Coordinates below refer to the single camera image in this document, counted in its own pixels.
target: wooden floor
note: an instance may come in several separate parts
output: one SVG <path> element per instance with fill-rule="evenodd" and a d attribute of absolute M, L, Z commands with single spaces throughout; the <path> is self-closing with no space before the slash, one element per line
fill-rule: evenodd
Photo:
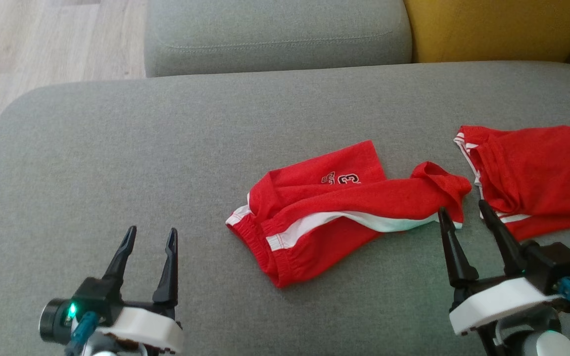
<path fill-rule="evenodd" d="M 0 113 L 57 83 L 144 78 L 146 0 L 0 0 Z"/>

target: gray cushion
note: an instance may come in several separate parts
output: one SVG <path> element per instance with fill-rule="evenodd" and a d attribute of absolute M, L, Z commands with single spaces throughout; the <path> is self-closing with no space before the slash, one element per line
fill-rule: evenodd
<path fill-rule="evenodd" d="M 402 0 L 150 0 L 148 77 L 409 63 Z"/>
<path fill-rule="evenodd" d="M 484 62 L 197 75 L 43 88 L 0 118 L 0 355 L 62 352 L 36 324 L 139 228 L 124 298 L 149 300 L 180 236 L 188 355 L 482 354 L 457 337 L 438 227 L 389 234 L 278 290 L 224 225 L 265 172 L 372 139 L 390 178 L 425 160 L 469 178 L 461 124 L 570 125 L 570 66 Z M 497 246 L 466 197 L 482 277 Z M 570 230 L 538 239 L 570 246 Z M 563 317 L 570 337 L 570 315 Z"/>

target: folded red cloth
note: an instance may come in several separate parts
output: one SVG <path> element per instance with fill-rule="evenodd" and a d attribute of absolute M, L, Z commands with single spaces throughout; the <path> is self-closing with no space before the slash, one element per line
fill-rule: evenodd
<path fill-rule="evenodd" d="M 430 162 L 410 178 L 387 180 L 369 140 L 267 173 L 226 224 L 282 288 L 314 278 L 381 232 L 437 221 L 439 207 L 461 227 L 470 190 L 466 178 Z"/>
<path fill-rule="evenodd" d="M 570 228 L 570 127 L 461 126 L 454 140 L 481 196 L 518 241 Z"/>

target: robotic arm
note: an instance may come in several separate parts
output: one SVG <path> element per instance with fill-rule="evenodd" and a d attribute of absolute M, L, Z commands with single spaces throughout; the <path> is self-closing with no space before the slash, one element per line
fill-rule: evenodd
<path fill-rule="evenodd" d="M 452 219 L 445 208 L 439 210 L 448 279 L 455 289 L 450 308 L 455 333 L 477 332 L 488 356 L 570 356 L 558 318 L 559 312 L 570 313 L 570 248 L 535 241 L 521 246 L 486 201 L 479 207 L 504 261 L 499 277 L 479 279 Z"/>
<path fill-rule="evenodd" d="M 167 259 L 152 302 L 125 302 L 120 295 L 136 227 L 127 231 L 101 279 L 86 278 L 69 299 L 52 299 L 41 313 L 45 342 L 65 345 L 66 356 L 142 356 L 179 354 L 184 335 L 175 320 L 177 305 L 177 230 L 171 229 Z"/>

